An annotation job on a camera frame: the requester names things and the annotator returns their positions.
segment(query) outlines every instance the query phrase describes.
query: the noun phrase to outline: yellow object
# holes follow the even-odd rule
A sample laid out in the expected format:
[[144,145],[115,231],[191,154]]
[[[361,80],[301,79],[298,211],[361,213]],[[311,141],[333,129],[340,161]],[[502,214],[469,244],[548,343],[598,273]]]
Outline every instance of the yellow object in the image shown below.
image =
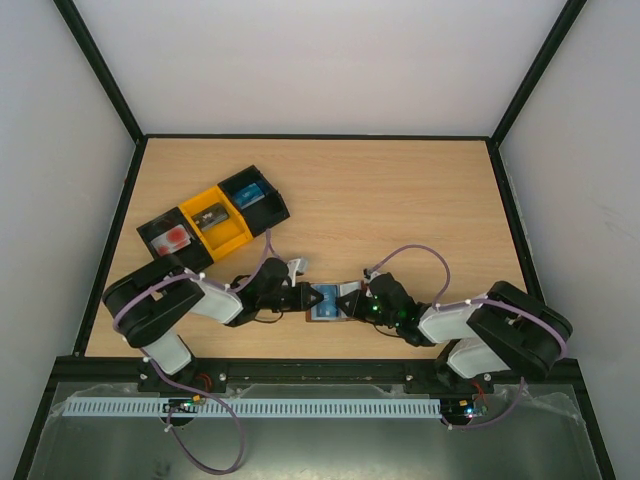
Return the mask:
[[[224,206],[229,218],[203,232],[191,217],[216,203]],[[196,232],[214,262],[253,240],[251,230],[249,230],[244,218],[218,186],[181,203],[178,208]]]

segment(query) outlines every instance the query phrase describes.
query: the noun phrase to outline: black frame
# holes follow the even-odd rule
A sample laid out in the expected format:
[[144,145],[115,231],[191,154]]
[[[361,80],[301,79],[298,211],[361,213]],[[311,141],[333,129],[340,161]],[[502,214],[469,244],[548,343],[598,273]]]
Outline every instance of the black frame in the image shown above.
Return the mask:
[[[218,139],[292,139],[292,140],[459,140],[483,141],[486,144],[500,197],[513,238],[518,261],[527,291],[544,301],[540,282],[531,259],[529,245],[522,227],[519,212],[500,156],[500,145],[516,121],[520,111],[551,62],[555,52],[577,19],[586,0],[567,0],[553,28],[540,48],[514,98],[505,111],[491,137],[487,136],[413,136],[413,135],[247,135],[247,134],[144,134],[122,95],[113,75],[104,61],[89,29],[81,18],[73,0],[53,0],[69,29],[105,89],[116,112],[136,144],[129,172],[120,196],[114,220],[100,260],[96,278],[82,318],[80,330],[74,345],[73,355],[58,357],[49,382],[45,388],[38,411],[29,433],[22,457],[16,470],[15,479],[28,476],[36,447],[44,427],[53,396],[60,382],[137,382],[139,379],[139,359],[85,357],[89,336],[93,327],[101,295],[105,288],[115,248],[118,243],[127,208],[133,194],[136,178],[147,141],[150,138],[218,138]],[[409,391],[429,393],[434,398],[452,398],[460,394],[446,391],[438,382],[424,372],[433,371],[434,360],[234,360],[199,359],[201,364],[217,366],[227,373],[229,381],[234,377],[250,376],[256,383],[304,383],[314,381],[350,383],[397,383],[405,384]],[[413,380],[407,381],[407,375]],[[519,378],[511,373],[493,375],[497,383],[518,383]],[[576,360],[565,359],[558,362],[545,384],[571,384],[578,399],[580,411],[587,424],[589,437],[596,455],[601,475],[604,479],[614,479],[615,473],[600,434],[598,422],[584,384],[580,367]]]

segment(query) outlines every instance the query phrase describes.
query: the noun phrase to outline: wire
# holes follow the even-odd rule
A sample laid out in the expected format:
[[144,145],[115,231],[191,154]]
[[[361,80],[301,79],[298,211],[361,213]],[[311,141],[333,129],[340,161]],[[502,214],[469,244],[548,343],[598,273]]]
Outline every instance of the wire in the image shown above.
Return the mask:
[[447,278],[446,278],[446,280],[444,282],[444,285],[442,286],[440,291],[436,294],[436,296],[433,299],[432,303],[433,303],[433,305],[435,305],[440,300],[440,297],[442,297],[442,295],[444,295],[444,292],[447,291],[447,288],[449,288],[449,284],[451,283],[451,269],[449,268],[449,264],[444,259],[444,257],[442,255],[440,255],[436,250],[434,250],[431,247],[427,247],[426,245],[413,244],[413,243],[409,244],[409,245],[405,245],[404,247],[400,247],[400,248],[394,250],[393,252],[391,252],[380,263],[378,263],[374,267],[371,267],[371,268],[367,269],[367,272],[368,273],[373,273],[373,272],[377,271],[380,267],[382,267],[385,263],[387,263],[389,260],[391,260],[397,254],[399,254],[400,252],[403,252],[405,250],[408,250],[410,248],[418,248],[420,250],[426,250],[427,252],[435,255],[436,258],[438,260],[440,260],[440,263],[442,263],[442,266],[444,267],[444,271],[447,274]]
[[282,260],[282,257],[278,255],[278,252],[276,252],[273,245],[271,245],[271,239],[269,239],[269,251],[271,252],[271,255],[276,257],[278,260]]
[[[262,267],[264,262],[267,260],[267,257],[269,255],[269,251],[271,250],[271,252],[273,252],[275,254],[275,250],[273,250],[273,246],[271,245],[271,230],[267,229],[267,230],[265,230],[264,233],[265,233],[265,240],[266,241],[265,241],[265,245],[264,245],[264,250],[262,251],[262,256],[260,257],[260,261],[258,262],[258,266],[255,268],[253,273],[246,278],[246,280],[242,284],[240,284],[236,288],[228,289],[229,292],[237,293],[240,290],[242,290],[243,288],[245,288],[251,282],[251,280],[253,280],[255,278],[255,276],[260,271],[260,268]],[[120,332],[119,326],[120,326],[120,322],[122,321],[124,316],[127,313],[129,313],[131,311],[131,309],[133,307],[135,307],[136,305],[138,305],[142,300],[147,298],[149,295],[151,295],[151,294],[153,294],[153,293],[155,293],[155,292],[157,292],[159,290],[162,290],[164,287],[166,287],[168,285],[171,285],[172,283],[179,282],[181,280],[198,280],[198,281],[202,281],[204,283],[208,283],[209,285],[211,285],[211,286],[213,286],[215,288],[218,288],[220,290],[225,290],[225,291],[227,290],[225,285],[221,284],[220,282],[216,282],[215,280],[212,280],[210,278],[201,277],[200,275],[195,274],[195,273],[181,273],[179,275],[175,275],[173,277],[166,278],[166,279],[162,280],[161,282],[158,282],[155,285],[150,286],[149,288],[147,288],[143,292],[141,292],[138,295],[136,295],[135,297],[133,297],[128,303],[126,303],[124,305],[124,307],[122,307],[120,309],[120,311],[116,314],[116,316],[113,317],[113,329],[116,332]]]
[[402,338],[400,335],[391,335],[390,333],[385,333],[382,330],[380,330],[378,327],[380,325],[374,325],[373,328],[375,328],[378,333],[381,333],[382,335],[384,335],[385,337],[391,337],[391,338]]
[[275,320],[267,320],[266,318],[254,318],[253,320],[258,322],[258,323],[276,323],[278,322],[280,319],[282,319],[282,317],[284,317],[284,312],[280,312],[280,316],[278,318],[276,318]]
[[488,422],[476,423],[473,425],[451,425],[446,418],[442,417],[442,423],[444,423],[447,426],[447,428],[449,428],[449,430],[475,430],[478,428],[485,428],[491,425],[495,425],[501,420],[504,420],[506,417],[508,417],[511,414],[511,412],[513,412],[513,410],[516,408],[516,405],[522,398],[522,392],[524,391],[525,385],[526,383],[524,381],[524,377],[520,377],[520,387],[518,388],[518,393],[516,393],[516,398],[513,399],[513,402],[511,402],[511,405],[509,405],[509,407],[504,412],[502,412],[496,418],[489,420]]
[[207,392],[211,391],[211,389],[213,388],[213,381],[211,380],[211,377],[209,375],[207,375],[206,373],[199,373],[195,376],[195,378],[198,378],[204,382],[204,389]]
[[236,428],[238,429],[238,433],[240,434],[240,450],[238,451],[238,456],[236,457],[236,460],[233,462],[233,465],[231,465],[229,468],[225,470],[219,470],[217,468],[209,467],[193,456],[193,454],[189,451],[189,449],[186,447],[186,445],[182,442],[182,440],[178,436],[178,433],[175,431],[175,428],[171,428],[171,417],[175,413],[175,410],[178,408],[178,407],[174,407],[171,410],[169,410],[169,413],[167,414],[166,425],[167,425],[167,428],[169,429],[168,431],[171,432],[173,437],[176,439],[176,441],[178,442],[178,445],[180,446],[180,449],[184,452],[187,459],[197,468],[199,468],[203,472],[208,473],[210,475],[226,475],[227,473],[232,473],[238,470],[240,468],[240,462],[242,461],[242,457],[244,456],[244,451],[245,451],[247,442],[246,442],[246,434],[245,434],[244,428],[242,426],[242,423],[240,422],[240,419],[236,415],[236,412],[234,412],[233,409],[215,393],[205,392],[197,388],[189,387],[187,385],[182,385],[181,383],[174,382],[173,380],[169,379],[165,375],[165,373],[162,371],[160,366],[155,362],[155,360],[150,358],[149,362],[151,363],[151,366],[158,374],[158,377],[160,377],[160,379],[162,379],[162,381],[167,385],[170,385],[174,388],[179,388],[180,390],[184,390],[185,392],[191,392],[197,395],[202,395],[203,397],[209,398],[214,402],[218,403],[222,408],[224,408],[227,412],[229,412],[229,415],[231,415],[231,418],[233,418],[233,421],[236,424]]
[[484,403],[484,406],[487,407],[487,409],[489,409],[489,402],[487,401],[487,396],[485,395],[484,390],[482,389],[480,384],[475,380],[471,380],[471,385],[476,387],[476,390],[478,390],[478,396],[482,400],[482,403]]

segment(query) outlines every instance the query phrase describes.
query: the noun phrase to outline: blue object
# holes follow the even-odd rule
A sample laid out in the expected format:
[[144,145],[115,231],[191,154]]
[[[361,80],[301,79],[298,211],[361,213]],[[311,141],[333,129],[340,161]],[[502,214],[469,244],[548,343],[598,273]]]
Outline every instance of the blue object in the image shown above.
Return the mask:
[[263,182],[251,183],[242,190],[234,193],[232,197],[234,203],[242,210],[256,203],[258,200],[262,200],[264,198],[264,191],[261,186],[264,185],[260,185],[261,183]]
[[335,319],[340,316],[340,311],[336,306],[336,298],[338,297],[337,285],[314,285],[319,293],[324,295],[324,300],[313,307],[314,319]]

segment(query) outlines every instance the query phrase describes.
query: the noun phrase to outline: white wall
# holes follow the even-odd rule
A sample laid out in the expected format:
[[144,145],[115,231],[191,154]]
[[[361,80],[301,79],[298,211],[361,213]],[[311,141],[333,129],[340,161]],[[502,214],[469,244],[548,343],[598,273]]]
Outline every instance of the white wall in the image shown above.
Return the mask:
[[565,0],[76,0],[148,133],[490,135]]
[[51,1],[0,6],[0,478],[71,353],[133,143]]
[[503,144],[619,478],[640,444],[640,3],[587,2]]

